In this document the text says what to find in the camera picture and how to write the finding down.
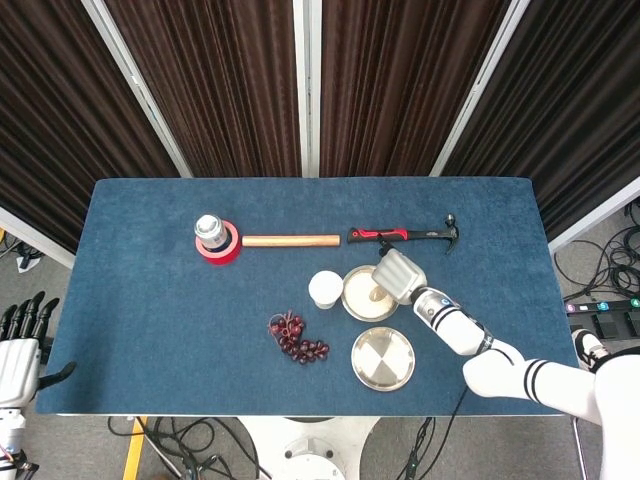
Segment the white cup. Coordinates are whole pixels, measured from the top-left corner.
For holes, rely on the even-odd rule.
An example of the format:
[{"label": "white cup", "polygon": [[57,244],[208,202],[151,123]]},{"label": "white cup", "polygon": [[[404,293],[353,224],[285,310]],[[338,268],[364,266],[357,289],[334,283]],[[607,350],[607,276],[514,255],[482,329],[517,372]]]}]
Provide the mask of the white cup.
[{"label": "white cup", "polygon": [[309,295],[318,308],[327,310],[333,307],[342,295],[342,278],[335,272],[322,270],[309,282]]}]

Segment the metal plate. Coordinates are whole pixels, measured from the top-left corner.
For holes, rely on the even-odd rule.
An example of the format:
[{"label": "metal plate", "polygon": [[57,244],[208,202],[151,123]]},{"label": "metal plate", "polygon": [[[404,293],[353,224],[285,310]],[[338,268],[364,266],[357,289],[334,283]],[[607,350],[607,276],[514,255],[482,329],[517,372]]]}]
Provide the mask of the metal plate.
[{"label": "metal plate", "polygon": [[[342,290],[342,305],[344,305],[345,310],[349,312],[349,314],[352,317],[357,318],[358,320],[362,320],[363,322],[370,322],[370,323],[381,322],[382,320],[389,318],[391,315],[393,315],[393,313],[398,308],[398,303],[395,300],[393,300],[391,297],[389,298],[391,298],[392,303],[389,305],[389,307],[376,315],[371,315],[369,312],[366,312],[361,308],[358,308],[358,305],[354,304],[353,302],[350,303],[349,299],[351,298],[351,295],[350,295],[351,290],[349,290],[349,287],[352,286],[352,282],[354,281],[354,278],[360,275],[369,275],[370,277],[373,271],[375,270],[375,268],[376,267],[373,265],[362,265],[360,267],[354,268],[344,277],[344,288]],[[360,292],[360,295],[361,295],[360,300],[371,301],[371,303],[374,303],[374,300],[376,300],[377,298],[384,298],[389,296],[389,294],[382,287],[379,287],[379,286],[376,287],[374,290],[372,289],[363,290]]]},{"label": "metal plate", "polygon": [[388,327],[370,328],[353,344],[351,365],[367,387],[391,392],[405,385],[416,365],[409,340]]}]

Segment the white frame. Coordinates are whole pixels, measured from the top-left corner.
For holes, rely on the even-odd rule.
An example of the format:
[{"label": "white frame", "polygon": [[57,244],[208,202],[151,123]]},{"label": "white frame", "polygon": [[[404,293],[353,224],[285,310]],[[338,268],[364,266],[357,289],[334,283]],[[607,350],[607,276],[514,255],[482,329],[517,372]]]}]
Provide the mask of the white frame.
[{"label": "white frame", "polygon": [[122,38],[120,30],[116,26],[109,9],[103,0],[82,0],[82,5],[91,17],[96,29],[100,33],[102,40],[107,45],[113,59],[118,64],[129,88],[135,95],[142,111],[147,116],[153,130],[158,135],[162,145],[167,150],[171,161],[175,165],[181,177],[191,178],[193,174],[187,164],[178,143],[176,142],[167,122],[160,112],[149,87],[144,81],[144,77],[138,69],[138,65],[129,51],[129,47]]},{"label": "white frame", "polygon": [[615,213],[638,197],[640,197],[640,177],[637,177],[629,183],[629,185],[624,187],[608,200],[604,201],[598,207],[594,208],[591,212],[550,241],[549,253],[553,255],[558,249],[570,243],[574,238],[580,236],[582,233],[586,232],[591,227],[600,223],[609,215]]},{"label": "white frame", "polygon": [[507,13],[502,19],[502,23],[498,29],[498,33],[496,33],[496,36],[491,43],[491,47],[482,62],[482,67],[480,67],[480,71],[473,82],[469,95],[467,96],[467,99],[458,114],[458,118],[456,118],[456,121],[449,132],[449,136],[447,137],[447,140],[445,141],[429,176],[437,177],[442,174],[453,150],[458,144],[458,140],[460,140],[462,132],[466,128],[467,123],[469,123],[471,115],[475,111],[485,88],[489,84],[489,80],[491,79],[498,62],[502,58],[502,54],[511,41],[513,32],[515,32],[516,28],[520,24],[520,20],[529,6],[529,1],[530,0],[511,0]]},{"label": "white frame", "polygon": [[292,0],[302,176],[320,175],[322,0]]},{"label": "white frame", "polygon": [[67,268],[73,268],[73,263],[76,260],[76,256],[73,253],[2,207],[0,207],[0,227],[19,240],[40,250],[56,262]]}]

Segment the blue tablecloth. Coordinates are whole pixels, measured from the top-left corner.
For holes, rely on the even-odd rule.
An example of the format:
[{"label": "blue tablecloth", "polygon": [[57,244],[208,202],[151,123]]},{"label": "blue tablecloth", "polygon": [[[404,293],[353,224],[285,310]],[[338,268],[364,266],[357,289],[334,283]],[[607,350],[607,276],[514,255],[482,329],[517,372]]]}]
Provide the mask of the blue tablecloth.
[{"label": "blue tablecloth", "polygon": [[[41,413],[191,415],[448,415],[464,387],[455,355],[400,307],[376,325],[413,344],[416,368],[391,393],[368,389],[351,347],[371,324],[340,304],[317,309],[307,284],[375,264],[378,245],[346,244],[350,227],[434,229],[446,241],[396,246],[430,285],[460,302],[525,358],[576,364],[560,290],[531,183],[518,178],[113,179],[96,185],[48,371],[70,360],[65,382],[43,391]],[[339,248],[244,249],[228,266],[205,262],[193,226],[204,213],[244,234],[340,233]],[[267,334],[292,308],[306,338],[331,345],[327,361],[301,366]],[[468,415],[547,414],[524,400],[470,393]]]}]

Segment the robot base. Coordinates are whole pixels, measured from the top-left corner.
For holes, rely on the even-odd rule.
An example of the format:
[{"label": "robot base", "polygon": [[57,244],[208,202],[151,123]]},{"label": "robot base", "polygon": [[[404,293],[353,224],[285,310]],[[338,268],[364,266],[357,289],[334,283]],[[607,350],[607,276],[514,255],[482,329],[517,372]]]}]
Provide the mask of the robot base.
[{"label": "robot base", "polygon": [[256,445],[260,465],[273,480],[358,480],[364,444],[379,419],[335,417],[303,423],[239,417]]}]

